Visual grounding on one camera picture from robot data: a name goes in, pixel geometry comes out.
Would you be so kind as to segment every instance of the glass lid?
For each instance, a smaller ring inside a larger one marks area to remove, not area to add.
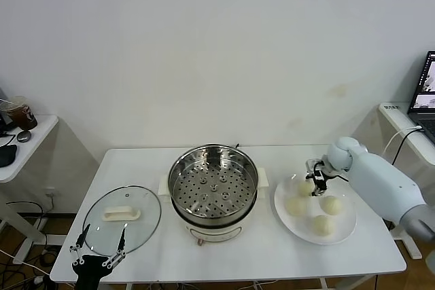
[[[141,186],[114,189],[90,208],[83,223],[83,230],[90,224],[86,244],[99,255],[111,256],[125,228],[125,252],[130,253],[151,238],[161,214],[151,190]]]

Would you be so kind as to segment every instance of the steamed bun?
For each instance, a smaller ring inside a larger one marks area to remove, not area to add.
[[[292,197],[285,202],[287,212],[295,217],[301,217],[307,213],[307,201],[302,197]]]
[[[318,236],[329,236],[335,231],[334,221],[325,215],[318,215],[313,219],[313,231]]]
[[[330,215],[338,215],[343,210],[343,203],[340,198],[335,196],[326,196],[320,200],[320,207],[325,213]]]
[[[298,184],[298,193],[301,196],[308,197],[314,191],[315,185],[312,179],[301,181]]]

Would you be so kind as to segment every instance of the wooden floor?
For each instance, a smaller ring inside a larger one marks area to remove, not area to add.
[[[43,229],[46,233],[51,234],[67,234],[70,226],[72,224],[72,219],[50,219],[45,228]],[[24,237],[11,227],[6,227],[2,233],[0,233],[0,249],[7,253],[13,253],[16,247],[23,241]],[[417,243],[420,248],[423,257],[426,257],[428,253],[435,249],[433,244]],[[434,290],[435,289],[435,276],[428,270],[424,259],[412,260],[408,256],[402,243],[398,243],[399,249],[402,252],[408,268],[405,272],[399,274],[388,274],[380,275],[377,283],[377,290]],[[42,246],[34,246],[29,254],[29,258],[37,256],[42,251]],[[8,262],[8,257],[0,253],[0,271],[5,270],[5,264]],[[32,261],[36,266],[40,267],[38,261]],[[50,271],[50,268],[42,268],[46,272]],[[32,268],[28,266],[9,266],[7,270],[19,270],[25,273],[27,278],[34,276]],[[4,282],[0,285],[0,290],[4,290],[24,279],[21,274],[16,274],[11,277],[11,273],[1,273],[4,278]],[[334,287],[339,281],[339,278],[328,279],[328,286]],[[194,286],[198,287],[200,290],[237,290],[241,287],[250,286],[252,283],[242,282],[242,283],[195,283]],[[164,290],[176,290],[177,286],[164,285]],[[116,290],[124,289],[123,285],[113,286]],[[146,290],[147,285],[135,285],[135,289]],[[313,280],[280,280],[276,283],[263,285],[264,290],[292,290],[292,289],[317,289],[320,288],[320,282],[317,279]],[[14,289],[22,289],[22,287],[17,286]],[[67,285],[61,285],[59,287],[61,290],[71,289]],[[152,289],[160,289],[158,285],[153,285]],[[356,288],[357,290],[374,290],[375,289],[375,278],[366,281],[364,284]],[[186,290],[194,290],[193,287],[186,287]]]

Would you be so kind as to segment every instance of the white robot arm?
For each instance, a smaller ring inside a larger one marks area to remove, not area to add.
[[[350,186],[382,218],[401,225],[411,236],[435,242],[435,210],[428,206],[417,184],[389,162],[350,137],[341,137],[321,160],[308,160],[320,196],[326,181],[346,173]]]

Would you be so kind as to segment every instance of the laptop screen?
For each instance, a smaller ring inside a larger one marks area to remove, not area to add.
[[[409,109],[410,111],[435,109],[435,52],[428,52],[419,84]]]

